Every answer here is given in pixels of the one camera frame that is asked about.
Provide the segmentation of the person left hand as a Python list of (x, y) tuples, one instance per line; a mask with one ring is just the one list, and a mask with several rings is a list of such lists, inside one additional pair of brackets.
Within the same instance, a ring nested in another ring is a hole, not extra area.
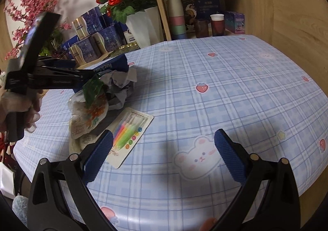
[(24, 95), (1, 88), (1, 132), (7, 131), (6, 116), (13, 112), (26, 112), (23, 127), (32, 130), (36, 126), (35, 122), (40, 119), (42, 94), (43, 90), (38, 90), (36, 100), (31, 101)]

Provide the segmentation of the person right hand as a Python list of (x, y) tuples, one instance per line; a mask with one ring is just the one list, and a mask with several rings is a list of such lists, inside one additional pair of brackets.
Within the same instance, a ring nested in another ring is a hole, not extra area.
[(208, 218), (201, 226), (199, 231), (210, 231), (217, 223), (216, 218)]

